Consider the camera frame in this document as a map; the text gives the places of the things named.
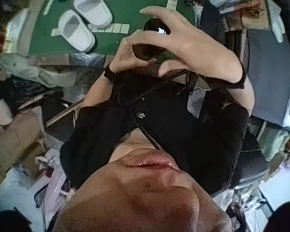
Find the table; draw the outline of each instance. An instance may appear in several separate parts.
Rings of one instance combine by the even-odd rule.
[[[137,29],[142,29],[148,16],[139,14],[140,9],[157,5],[167,8],[175,8],[183,14],[192,24],[194,24],[194,10],[185,5],[183,0],[104,0],[113,14],[112,24],[129,25],[128,33],[105,32],[101,29],[94,32],[97,45],[89,51],[100,54],[114,55],[123,37],[132,34]],[[31,37],[29,55],[70,53],[77,52],[65,39],[58,33],[58,21],[60,16],[69,9],[74,9],[73,1],[67,0],[59,2],[58,0],[45,0]]]
[[[255,91],[253,116],[283,126],[290,94],[290,44],[271,31],[248,30],[249,78]]]

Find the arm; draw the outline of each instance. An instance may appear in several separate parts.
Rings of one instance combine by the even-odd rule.
[[[140,33],[141,32],[136,31],[131,36],[123,38],[114,59],[110,63],[110,71],[118,74],[118,78],[120,78],[119,73],[122,71],[146,67],[156,62],[155,58],[151,60],[141,60],[135,56],[132,46],[138,43],[137,38],[140,37]],[[82,107],[95,106],[109,100],[112,94],[112,89],[113,83],[104,76],[103,72],[85,96]]]
[[[237,104],[247,109],[249,116],[255,104],[255,95],[249,78],[244,83],[244,89],[228,89],[229,94]]]
[[[95,106],[110,99],[113,83],[104,76],[104,72],[91,86],[84,98],[82,107]]]

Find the black shirt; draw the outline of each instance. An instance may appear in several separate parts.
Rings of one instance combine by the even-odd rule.
[[[81,185],[106,165],[120,139],[135,128],[150,135],[209,194],[229,187],[249,115],[231,104],[211,124],[187,110],[183,84],[133,74],[114,83],[110,99],[80,110],[75,131],[62,146],[60,161],[71,185]],[[149,93],[140,95],[149,89]]]

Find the finger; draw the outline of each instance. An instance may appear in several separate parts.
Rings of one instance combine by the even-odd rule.
[[[168,73],[171,70],[176,69],[187,69],[189,70],[189,66],[180,60],[177,59],[169,59],[163,62],[158,70],[158,76],[164,76],[166,73]]]
[[[140,32],[141,29],[137,29],[134,33],[132,33],[130,36],[137,34],[138,32]]]
[[[150,60],[142,60],[142,59],[137,59],[137,66],[139,67],[147,67],[148,65],[151,65],[157,61],[156,58],[152,58]]]
[[[161,19],[161,21],[164,22],[170,29],[178,23],[178,19],[174,17],[172,11],[165,7],[147,6],[141,9],[140,13]]]
[[[172,38],[169,35],[160,34],[153,30],[139,31],[127,37],[129,43],[136,44],[150,44],[165,49],[172,48]]]
[[[147,60],[148,65],[154,64],[156,63],[157,59],[156,58],[152,58],[150,60]]]
[[[193,26],[182,14],[180,14],[178,11],[173,11],[173,14],[184,24],[188,26]]]

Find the person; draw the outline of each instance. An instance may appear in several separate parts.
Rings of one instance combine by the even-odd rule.
[[[90,88],[60,151],[78,190],[55,231],[231,231],[211,195],[230,185],[254,105],[252,86],[246,79],[243,89],[229,89],[235,103],[202,124],[187,111],[189,91],[163,77],[185,69],[232,85],[244,76],[239,59],[176,11],[150,6],[140,13],[159,18],[171,33],[124,38]],[[161,64],[161,78],[133,72],[156,61],[138,59],[138,44],[176,56]]]

